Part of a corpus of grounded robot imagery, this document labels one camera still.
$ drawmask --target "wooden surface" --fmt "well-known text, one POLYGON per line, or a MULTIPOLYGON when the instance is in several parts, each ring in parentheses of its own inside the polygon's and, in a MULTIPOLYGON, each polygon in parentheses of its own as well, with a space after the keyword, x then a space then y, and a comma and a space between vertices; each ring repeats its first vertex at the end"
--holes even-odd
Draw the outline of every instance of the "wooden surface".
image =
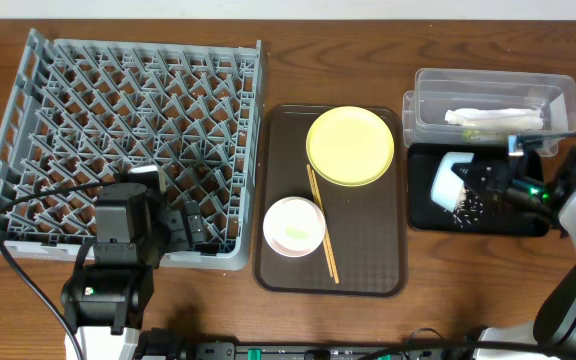
MULTIPOLYGON (((266 111, 320 103, 401 113, 402 96, 423 67, 566 74, 576 81, 574 22, 0 21, 0 122, 31 27, 53 39, 247 47, 261 39, 268 51, 266 111)), ((556 162, 546 161, 547 175, 556 162)), ((144 327, 247 342, 398 342, 423 326, 459 337, 481 324, 533 320, 575 262, 570 240, 554 232, 518 239, 409 230, 408 240, 408 286, 396 298, 270 293, 255 283, 250 265, 238 272, 166 268, 155 274, 144 327)), ((58 303, 72 264, 20 263, 58 303)), ((63 338, 0 257, 0 359, 61 359, 63 338)))

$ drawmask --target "black container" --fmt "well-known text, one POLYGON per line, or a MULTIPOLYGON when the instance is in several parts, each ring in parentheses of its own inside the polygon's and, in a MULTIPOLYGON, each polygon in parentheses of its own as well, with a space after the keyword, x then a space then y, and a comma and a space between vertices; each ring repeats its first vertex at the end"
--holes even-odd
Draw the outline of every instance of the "black container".
MULTIPOLYGON (((550 226, 529 214, 520 211, 479 206, 479 199, 470 193, 466 200, 466 211, 459 219, 437 205, 430 198, 432 184, 439 164, 448 152, 471 152, 473 163, 486 160, 505 160, 505 147, 413 144, 408 149, 408 214, 410 226, 419 230, 438 230, 465 233, 483 233, 514 236, 544 236, 550 226)), ((528 156, 526 176, 543 181, 541 159, 536 153, 528 156)))
POLYGON ((393 296, 407 280, 404 151, 401 121, 383 108, 368 108, 390 128, 395 156, 384 175, 359 187, 344 187, 317 175, 319 190, 337 262, 340 283, 328 273, 323 246, 313 253, 288 258, 263 238, 263 216, 288 196, 312 200, 306 172, 306 135, 329 106, 281 105, 266 116, 260 147, 260 218, 254 252, 254 276, 264 288, 311 294, 393 296))

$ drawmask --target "white wall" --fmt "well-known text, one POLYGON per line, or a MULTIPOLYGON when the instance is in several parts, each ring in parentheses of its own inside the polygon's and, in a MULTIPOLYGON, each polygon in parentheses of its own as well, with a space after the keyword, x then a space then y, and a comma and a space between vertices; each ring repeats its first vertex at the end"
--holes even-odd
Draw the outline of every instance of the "white wall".
POLYGON ((0 18, 576 20, 576 0, 0 0, 0 18))

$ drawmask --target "white towel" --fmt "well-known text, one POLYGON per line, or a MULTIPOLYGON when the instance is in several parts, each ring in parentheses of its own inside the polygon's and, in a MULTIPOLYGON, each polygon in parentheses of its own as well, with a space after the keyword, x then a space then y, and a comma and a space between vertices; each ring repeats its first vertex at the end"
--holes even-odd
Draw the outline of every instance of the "white towel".
POLYGON ((445 120, 452 125, 489 130, 540 130, 544 126, 541 110, 531 109, 448 110, 445 120))

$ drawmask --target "yellow plate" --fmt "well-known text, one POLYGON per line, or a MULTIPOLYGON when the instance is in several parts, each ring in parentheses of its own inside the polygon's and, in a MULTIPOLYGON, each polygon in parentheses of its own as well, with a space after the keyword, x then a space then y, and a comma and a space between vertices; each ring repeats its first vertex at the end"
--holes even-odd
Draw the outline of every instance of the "yellow plate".
POLYGON ((306 152, 326 180, 361 186, 383 175, 395 153, 388 126, 374 113, 344 106, 323 113, 308 130, 306 152))

